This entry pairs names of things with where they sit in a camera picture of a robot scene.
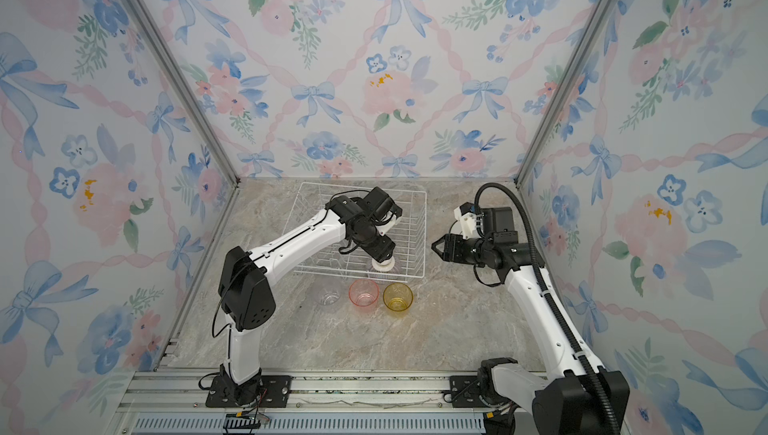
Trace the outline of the white wire dish rack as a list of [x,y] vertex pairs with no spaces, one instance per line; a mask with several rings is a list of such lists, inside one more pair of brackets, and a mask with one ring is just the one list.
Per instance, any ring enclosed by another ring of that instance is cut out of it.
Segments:
[[427,193],[304,182],[284,231],[317,215],[336,221],[341,240],[299,263],[301,274],[411,282],[425,275]]

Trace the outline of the white ceramic bowl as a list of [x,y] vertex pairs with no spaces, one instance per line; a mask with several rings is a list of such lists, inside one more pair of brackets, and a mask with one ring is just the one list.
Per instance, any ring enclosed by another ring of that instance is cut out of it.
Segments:
[[374,271],[377,272],[391,272],[395,269],[396,266],[396,258],[394,256],[384,260],[383,262],[379,262],[376,259],[371,259],[371,267]]

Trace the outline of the yellow glass cup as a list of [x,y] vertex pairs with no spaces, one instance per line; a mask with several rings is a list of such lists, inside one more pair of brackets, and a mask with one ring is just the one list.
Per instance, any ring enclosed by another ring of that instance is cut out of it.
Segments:
[[404,315],[414,302],[412,289],[405,283],[393,282],[384,289],[383,303],[395,315]]

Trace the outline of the pink glass cup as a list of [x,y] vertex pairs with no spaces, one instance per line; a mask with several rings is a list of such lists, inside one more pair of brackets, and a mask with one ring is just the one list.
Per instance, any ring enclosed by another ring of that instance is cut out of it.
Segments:
[[378,306],[379,295],[379,285],[371,279],[357,279],[348,289],[353,309],[359,313],[374,312]]

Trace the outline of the clear glass cup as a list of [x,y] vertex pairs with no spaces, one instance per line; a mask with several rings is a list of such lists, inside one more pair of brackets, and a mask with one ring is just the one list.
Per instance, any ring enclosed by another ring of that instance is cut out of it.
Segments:
[[321,284],[315,289],[315,301],[324,311],[332,311],[338,308],[342,298],[342,290],[335,284]]

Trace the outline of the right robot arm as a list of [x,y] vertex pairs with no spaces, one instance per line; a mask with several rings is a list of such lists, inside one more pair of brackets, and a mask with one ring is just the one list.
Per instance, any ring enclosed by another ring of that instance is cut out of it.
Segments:
[[541,434],[618,434],[630,387],[610,371],[577,334],[531,242],[497,233],[487,238],[445,234],[432,244],[445,262],[490,268],[523,310],[546,374],[538,376],[509,357],[482,361],[477,397],[495,414],[522,409]]

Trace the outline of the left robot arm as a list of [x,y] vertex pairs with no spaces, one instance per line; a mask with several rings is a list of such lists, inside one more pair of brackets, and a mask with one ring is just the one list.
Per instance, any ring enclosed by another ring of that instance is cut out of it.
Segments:
[[388,235],[403,210],[383,189],[342,191],[332,195],[310,219],[277,239],[227,252],[218,289],[217,312],[224,315],[227,357],[214,378],[222,396],[238,406],[255,404],[263,393],[259,345],[262,326],[275,315],[273,286],[295,267],[343,240],[345,253],[362,249],[371,259],[388,265],[396,243]]

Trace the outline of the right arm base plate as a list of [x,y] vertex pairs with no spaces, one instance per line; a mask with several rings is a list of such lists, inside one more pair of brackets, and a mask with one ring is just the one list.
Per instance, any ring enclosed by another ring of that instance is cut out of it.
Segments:
[[452,408],[477,408],[488,411],[530,409],[534,392],[544,386],[540,377],[522,373],[503,372],[490,381],[478,375],[458,375],[449,378],[449,389],[443,402]]

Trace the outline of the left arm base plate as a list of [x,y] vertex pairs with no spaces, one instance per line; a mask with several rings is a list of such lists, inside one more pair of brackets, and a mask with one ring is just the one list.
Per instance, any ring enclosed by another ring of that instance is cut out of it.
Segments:
[[207,408],[285,408],[293,378],[288,375],[257,375],[241,385],[226,374],[213,378],[206,389]]

